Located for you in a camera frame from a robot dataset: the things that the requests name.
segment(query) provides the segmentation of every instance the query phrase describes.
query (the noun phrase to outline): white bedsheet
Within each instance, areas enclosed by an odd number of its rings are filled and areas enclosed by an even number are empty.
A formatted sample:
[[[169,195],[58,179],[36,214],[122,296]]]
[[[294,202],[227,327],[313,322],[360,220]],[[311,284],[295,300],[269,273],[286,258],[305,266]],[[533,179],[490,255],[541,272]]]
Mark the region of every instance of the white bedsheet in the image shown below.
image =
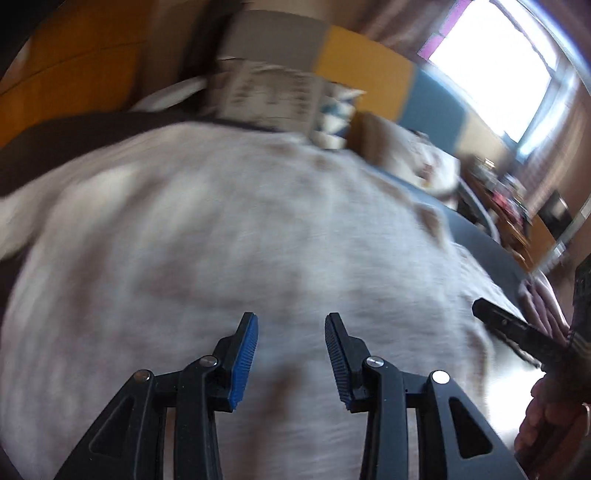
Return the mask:
[[[514,307],[432,210],[351,153],[174,125],[48,173],[0,201],[0,222],[1,256],[34,243],[0,346],[0,442],[25,480],[51,479],[136,369],[184,367],[244,311],[259,345],[244,401],[218,415],[227,479],[358,477],[365,416],[339,401],[329,312],[494,410],[495,349],[470,305]]]

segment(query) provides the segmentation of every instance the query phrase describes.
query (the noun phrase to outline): desk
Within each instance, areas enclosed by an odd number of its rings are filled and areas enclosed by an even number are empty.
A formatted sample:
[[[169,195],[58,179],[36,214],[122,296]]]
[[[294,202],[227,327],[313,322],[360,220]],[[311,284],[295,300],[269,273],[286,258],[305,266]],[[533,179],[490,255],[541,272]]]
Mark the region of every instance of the desk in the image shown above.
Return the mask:
[[[502,246],[509,251],[519,254],[521,258],[514,255],[517,262],[525,271],[531,271],[554,246],[554,238],[546,228],[544,222],[536,215],[532,219],[530,238],[526,238],[521,230],[513,225],[501,207],[492,200],[491,193],[476,177],[468,172],[463,175],[463,178],[484,207],[487,210],[492,210],[497,215],[496,227],[501,236]]]

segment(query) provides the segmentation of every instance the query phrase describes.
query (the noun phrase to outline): window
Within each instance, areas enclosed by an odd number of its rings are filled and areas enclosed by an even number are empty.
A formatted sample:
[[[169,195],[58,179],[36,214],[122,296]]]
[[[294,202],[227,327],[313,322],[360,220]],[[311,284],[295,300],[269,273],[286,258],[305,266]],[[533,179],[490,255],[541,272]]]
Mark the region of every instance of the window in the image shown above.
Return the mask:
[[[514,142],[534,119],[558,63],[543,27],[517,0],[457,0],[419,55],[470,97],[495,133]]]

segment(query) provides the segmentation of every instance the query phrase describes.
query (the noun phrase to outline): ring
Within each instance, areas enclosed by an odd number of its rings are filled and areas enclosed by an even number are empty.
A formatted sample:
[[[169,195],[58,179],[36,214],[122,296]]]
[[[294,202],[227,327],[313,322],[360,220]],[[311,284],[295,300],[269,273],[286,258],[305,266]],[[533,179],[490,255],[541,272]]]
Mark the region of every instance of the ring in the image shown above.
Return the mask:
[[[589,433],[591,433],[591,406],[585,402],[583,402],[582,405],[585,408],[585,410],[587,411],[587,428],[585,428],[585,435],[584,436],[588,437]]]

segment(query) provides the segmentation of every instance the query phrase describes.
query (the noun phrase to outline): pillow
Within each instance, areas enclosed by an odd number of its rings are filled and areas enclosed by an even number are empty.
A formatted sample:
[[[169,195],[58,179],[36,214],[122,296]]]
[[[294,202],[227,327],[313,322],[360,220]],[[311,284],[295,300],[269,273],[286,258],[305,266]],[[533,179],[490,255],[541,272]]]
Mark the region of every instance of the pillow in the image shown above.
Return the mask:
[[[298,132],[325,149],[345,146],[361,90],[261,61],[229,59],[219,66],[209,83],[204,114]]]
[[[340,83],[327,82],[316,129],[310,136],[314,145],[325,150],[345,147],[351,119],[355,114],[355,102],[364,93]]]
[[[363,113],[363,158],[428,194],[442,199],[459,183],[460,162],[428,136],[370,112]]]

